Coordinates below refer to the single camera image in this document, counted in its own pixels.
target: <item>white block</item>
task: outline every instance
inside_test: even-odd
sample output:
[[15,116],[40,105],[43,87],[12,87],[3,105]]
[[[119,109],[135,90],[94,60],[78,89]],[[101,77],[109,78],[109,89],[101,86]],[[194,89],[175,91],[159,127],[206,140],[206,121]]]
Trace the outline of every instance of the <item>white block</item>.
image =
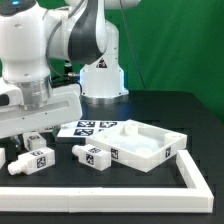
[[11,175],[21,172],[30,175],[55,164],[55,153],[50,148],[41,148],[18,156],[18,160],[8,165]]
[[24,146],[28,151],[46,147],[46,140],[38,132],[27,132],[23,134]]
[[80,163],[97,170],[102,171],[111,166],[111,154],[93,145],[75,145],[72,148],[72,153],[79,157]]
[[5,164],[5,162],[6,162],[6,160],[5,160],[5,149],[0,148],[0,169]]
[[1,187],[0,211],[68,212],[68,188]]

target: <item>small white cube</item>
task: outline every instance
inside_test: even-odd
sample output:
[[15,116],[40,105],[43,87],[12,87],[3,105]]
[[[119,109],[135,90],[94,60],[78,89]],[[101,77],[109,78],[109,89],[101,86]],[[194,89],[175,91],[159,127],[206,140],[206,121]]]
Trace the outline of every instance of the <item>small white cube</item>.
[[28,151],[44,148],[46,140],[38,132],[27,132],[23,134],[24,146]]
[[5,149],[0,148],[0,169],[5,164]]

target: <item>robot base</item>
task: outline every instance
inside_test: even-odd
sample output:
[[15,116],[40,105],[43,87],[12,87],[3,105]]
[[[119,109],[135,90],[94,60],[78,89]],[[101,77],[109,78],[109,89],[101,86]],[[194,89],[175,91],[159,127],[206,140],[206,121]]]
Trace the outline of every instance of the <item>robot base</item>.
[[94,98],[88,96],[81,96],[81,101],[89,104],[113,104],[118,102],[124,102],[128,99],[128,93],[113,98]]

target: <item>black cable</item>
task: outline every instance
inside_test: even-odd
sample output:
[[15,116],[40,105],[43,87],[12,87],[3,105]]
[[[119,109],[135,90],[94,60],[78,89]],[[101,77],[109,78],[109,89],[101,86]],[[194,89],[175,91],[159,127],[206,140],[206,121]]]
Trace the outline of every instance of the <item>black cable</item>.
[[139,62],[138,62],[138,59],[137,59],[137,56],[136,56],[135,48],[133,46],[133,42],[132,42],[131,35],[130,35],[130,32],[129,32],[128,23],[127,23],[127,20],[126,20],[126,16],[125,16],[122,0],[120,0],[120,5],[121,5],[121,12],[122,12],[122,18],[123,18],[123,22],[124,22],[124,26],[125,26],[125,31],[126,31],[126,35],[127,35],[127,38],[128,38],[129,46],[130,46],[130,49],[131,49],[131,52],[132,52],[132,56],[134,58],[135,65],[136,65],[139,77],[141,79],[143,88],[146,91],[147,90],[146,89],[146,85],[145,85],[145,82],[143,80],[141,68],[140,68],[140,65],[139,65]]
[[58,88],[58,87],[62,87],[62,86],[68,86],[68,85],[71,85],[71,84],[77,84],[79,85],[79,88],[80,88],[80,93],[82,93],[82,85],[79,83],[78,79],[68,79],[68,80],[60,80],[57,82],[57,79],[55,79],[52,83],[51,83],[51,86],[52,88]]
[[59,81],[60,79],[62,80],[69,80],[69,77],[67,74],[64,74],[64,75],[61,75],[60,77],[59,76],[54,76],[51,78],[52,81]]

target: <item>white cube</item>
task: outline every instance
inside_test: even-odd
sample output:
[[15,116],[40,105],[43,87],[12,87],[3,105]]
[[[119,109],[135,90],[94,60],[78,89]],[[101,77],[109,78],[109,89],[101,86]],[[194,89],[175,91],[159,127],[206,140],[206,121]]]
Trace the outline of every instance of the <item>white cube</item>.
[[46,147],[46,140],[38,132],[27,132],[23,134],[24,146],[28,151]]

